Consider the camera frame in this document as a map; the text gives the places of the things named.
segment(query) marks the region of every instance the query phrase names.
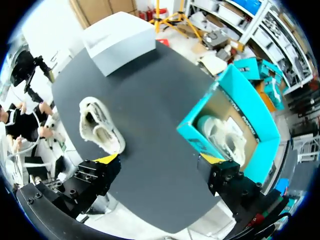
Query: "black table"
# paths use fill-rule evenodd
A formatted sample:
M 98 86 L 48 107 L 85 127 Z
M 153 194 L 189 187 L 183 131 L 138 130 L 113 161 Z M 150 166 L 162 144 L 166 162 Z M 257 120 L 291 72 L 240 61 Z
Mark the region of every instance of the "black table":
M 198 153 L 176 128 L 212 79 L 172 49 L 156 49 L 104 77 L 82 50 L 52 86 L 61 121 L 82 159 L 106 153 L 79 134 L 79 103 L 106 104 L 123 135 L 122 169 L 110 194 L 144 221 L 169 233 L 194 223 L 217 202 L 197 171 Z

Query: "person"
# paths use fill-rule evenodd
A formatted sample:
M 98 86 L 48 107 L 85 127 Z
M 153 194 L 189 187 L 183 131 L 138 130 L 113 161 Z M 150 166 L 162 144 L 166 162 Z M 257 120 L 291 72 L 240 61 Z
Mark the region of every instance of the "person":
M 59 120 L 58 113 L 53 113 L 51 107 L 42 102 L 38 104 L 33 111 L 39 119 L 39 122 L 45 121 L 51 116 L 54 123 Z M 64 142 L 65 138 L 50 127 L 38 126 L 36 117 L 31 113 L 26 113 L 26 104 L 21 102 L 17 105 L 11 104 L 8 111 L 0 105 L 0 122 L 5 124 L 6 137 L 12 153 L 16 153 L 22 146 L 22 139 L 29 142 L 36 142 L 38 136 L 41 138 L 55 138 L 59 142 Z

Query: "white wall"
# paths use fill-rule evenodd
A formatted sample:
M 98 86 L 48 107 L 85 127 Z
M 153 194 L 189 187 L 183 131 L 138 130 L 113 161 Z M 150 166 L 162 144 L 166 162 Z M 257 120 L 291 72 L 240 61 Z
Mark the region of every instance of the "white wall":
M 68 0 L 39 1 L 22 19 L 18 30 L 22 31 L 32 55 L 43 56 L 49 67 L 53 67 L 50 59 L 58 50 L 69 50 L 71 55 L 75 56 L 84 48 L 81 40 L 83 29 Z M 2 102 L 5 108 L 11 103 L 23 100 L 26 101 L 28 112 L 32 111 L 37 103 L 33 102 L 28 94 L 24 94 L 25 84 L 23 82 L 9 90 L 5 102 Z M 36 68 L 31 88 L 46 102 L 52 101 L 51 84 L 39 67 Z
M 70 49 L 76 55 L 84 46 L 83 31 L 68 0 L 43 0 L 21 26 L 31 53 L 43 58 L 57 50 Z
M 150 7 L 151 9 L 155 9 L 156 8 L 156 0 L 135 0 L 136 1 L 136 7 L 138 10 L 140 11 L 147 11 L 148 7 Z M 159 8 L 160 9 L 164 9 L 167 8 L 168 9 L 168 14 L 172 15 L 173 13 L 179 11 L 179 7 L 180 7 L 180 0 L 160 0 L 159 3 Z

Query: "white box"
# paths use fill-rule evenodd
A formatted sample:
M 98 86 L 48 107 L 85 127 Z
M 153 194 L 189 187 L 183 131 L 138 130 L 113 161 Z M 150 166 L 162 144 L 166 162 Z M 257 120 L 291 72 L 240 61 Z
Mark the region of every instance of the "white box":
M 259 41 L 259 43 L 261 43 L 261 45 L 264 47 L 267 47 L 270 43 L 272 43 L 272 39 L 261 27 L 257 28 L 254 36 L 257 41 Z
M 194 0 L 194 4 L 209 11 L 215 11 L 218 8 L 216 0 Z
M 279 62 L 280 60 L 285 58 L 285 56 L 282 54 L 280 48 L 278 48 L 278 46 L 274 43 L 269 47 L 268 50 L 276 62 Z
M 154 26 L 126 12 L 117 12 L 83 31 L 89 56 L 104 76 L 156 48 Z
M 228 20 L 231 24 L 234 24 L 236 26 L 238 26 L 240 22 L 245 19 L 243 16 L 239 16 L 230 9 L 226 8 L 223 3 L 220 4 L 218 14 L 219 16 Z

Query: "yellow tripod stand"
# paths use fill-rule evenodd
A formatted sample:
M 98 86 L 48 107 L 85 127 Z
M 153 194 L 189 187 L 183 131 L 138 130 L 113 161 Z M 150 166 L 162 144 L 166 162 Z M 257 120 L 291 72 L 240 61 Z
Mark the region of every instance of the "yellow tripod stand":
M 155 27 L 155 32 L 159 33 L 159 27 L 161 24 L 165 24 L 168 27 L 176 30 L 178 33 L 180 33 L 181 35 L 185 36 L 186 38 L 188 38 L 188 36 L 183 33 L 182 31 L 180 31 L 177 27 L 173 26 L 172 24 L 170 24 L 168 22 L 168 20 L 174 16 L 178 15 L 178 19 L 177 20 L 173 20 L 171 22 L 182 22 L 183 20 L 186 20 L 187 24 L 190 26 L 190 28 L 193 30 L 194 34 L 197 36 L 197 38 L 199 40 L 202 41 L 202 38 L 200 37 L 199 33 L 197 32 L 197 30 L 195 29 L 195 27 L 192 25 L 192 23 L 189 21 L 188 17 L 184 14 L 183 12 L 183 8 L 184 8 L 184 0 L 181 0 L 180 2 L 180 9 L 179 11 L 175 12 L 174 14 L 172 14 L 171 16 L 168 16 L 165 19 L 161 19 L 160 16 L 160 8 L 159 8 L 159 2 L 160 0 L 156 0 L 156 7 L 155 7 L 155 14 L 156 14 L 156 18 L 152 19 L 151 21 L 149 21 L 149 23 L 154 24 Z

